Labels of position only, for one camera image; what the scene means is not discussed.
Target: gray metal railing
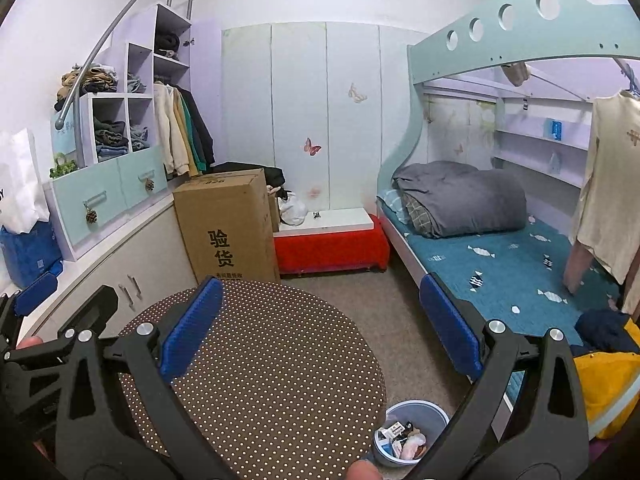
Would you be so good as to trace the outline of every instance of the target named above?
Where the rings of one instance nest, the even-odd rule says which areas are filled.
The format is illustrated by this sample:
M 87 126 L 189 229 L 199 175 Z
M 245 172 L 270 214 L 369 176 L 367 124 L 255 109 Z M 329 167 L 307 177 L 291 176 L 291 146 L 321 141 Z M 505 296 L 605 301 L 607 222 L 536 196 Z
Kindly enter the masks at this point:
M 124 18 L 124 15 L 127 12 L 129 12 L 129 9 L 133 7 L 133 4 L 135 4 L 136 1 L 138 0 L 130 0 L 129 3 L 125 5 L 125 7 L 120 11 L 120 14 L 116 16 L 116 19 L 111 22 L 111 25 L 109 25 L 109 27 L 104 32 L 100 40 L 98 40 L 98 43 L 95 44 L 94 49 L 91 51 L 91 54 L 89 54 L 89 57 L 87 57 L 86 61 L 84 62 L 84 65 L 82 66 L 82 69 L 80 70 L 80 73 L 78 74 L 78 77 L 74 82 L 74 85 L 71 87 L 71 90 L 69 91 L 69 95 L 66 98 L 65 105 L 62 107 L 62 112 L 60 113 L 60 117 L 58 118 L 58 120 L 56 120 L 56 129 L 61 130 L 65 125 L 65 119 L 66 119 L 66 115 L 69 113 L 69 108 L 71 108 L 71 105 L 74 104 L 74 130 L 76 133 L 76 153 L 77 153 L 77 156 L 80 157 L 80 160 L 77 160 L 76 162 L 78 163 L 79 166 L 84 166 L 84 160 L 83 160 L 84 158 L 82 157 L 82 150 L 79 149 L 78 147 L 78 141 L 80 140 L 80 117 L 78 113 L 78 106 L 76 104 L 79 104 L 79 100 L 80 100 L 80 85 L 82 84 L 82 80 L 84 79 L 86 72 L 89 70 L 89 66 L 91 65 L 92 62 L 94 62 L 95 57 L 98 55 L 98 52 L 100 52 L 100 49 L 104 45 L 104 42 L 107 41 L 107 38 L 111 35 L 111 33 L 120 23 L 120 21 Z M 172 1 L 173 0 L 166 0 L 166 4 L 168 6 L 171 6 Z M 193 0 L 189 0 L 187 3 L 187 19 L 191 18 L 192 8 L 193 8 Z

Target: brown tablecloth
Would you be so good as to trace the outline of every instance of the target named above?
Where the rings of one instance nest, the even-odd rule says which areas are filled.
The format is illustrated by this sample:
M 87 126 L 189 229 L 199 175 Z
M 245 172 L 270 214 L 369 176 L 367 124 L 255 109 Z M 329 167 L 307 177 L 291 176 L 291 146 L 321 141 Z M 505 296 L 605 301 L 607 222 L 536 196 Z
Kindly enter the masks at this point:
M 191 290 L 139 314 L 122 331 L 158 322 Z M 140 433 L 165 452 L 130 376 L 122 376 Z M 173 388 L 202 434 L 242 478 L 339 479 L 384 421 L 385 381 L 356 325 L 285 285 L 224 282 L 223 309 Z

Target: light blue pillow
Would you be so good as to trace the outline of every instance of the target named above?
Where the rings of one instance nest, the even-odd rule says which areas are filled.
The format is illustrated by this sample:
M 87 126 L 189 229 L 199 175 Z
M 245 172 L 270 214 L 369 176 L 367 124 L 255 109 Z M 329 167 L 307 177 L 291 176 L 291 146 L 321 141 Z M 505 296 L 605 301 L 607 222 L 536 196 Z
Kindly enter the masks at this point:
M 385 204 L 398 215 L 398 220 L 403 224 L 409 225 L 411 223 L 411 217 L 409 216 L 409 212 L 406 210 L 404 205 L 402 204 L 402 198 L 400 197 L 400 190 L 398 189 L 387 189 L 385 191 L 381 191 L 378 193 L 378 197 L 381 198 Z

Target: red butterfly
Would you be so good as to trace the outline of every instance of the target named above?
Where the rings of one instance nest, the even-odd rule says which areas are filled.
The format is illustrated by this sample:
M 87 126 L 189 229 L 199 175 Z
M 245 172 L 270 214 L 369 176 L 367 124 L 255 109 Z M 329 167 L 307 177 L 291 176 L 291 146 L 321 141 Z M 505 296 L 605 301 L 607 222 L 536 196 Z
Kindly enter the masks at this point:
M 305 151 L 309 152 L 309 155 L 314 156 L 317 152 L 320 151 L 320 148 L 322 148 L 322 146 L 312 146 L 311 139 L 309 139 L 309 137 L 306 138 Z

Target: pine cone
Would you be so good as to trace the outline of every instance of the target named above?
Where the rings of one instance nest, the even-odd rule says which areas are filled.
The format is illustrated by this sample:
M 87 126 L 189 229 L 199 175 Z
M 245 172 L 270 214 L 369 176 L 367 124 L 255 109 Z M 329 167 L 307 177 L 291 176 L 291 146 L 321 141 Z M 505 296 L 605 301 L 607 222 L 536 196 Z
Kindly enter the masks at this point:
M 98 213 L 93 209 L 88 209 L 84 218 L 88 224 L 95 224 L 98 221 Z

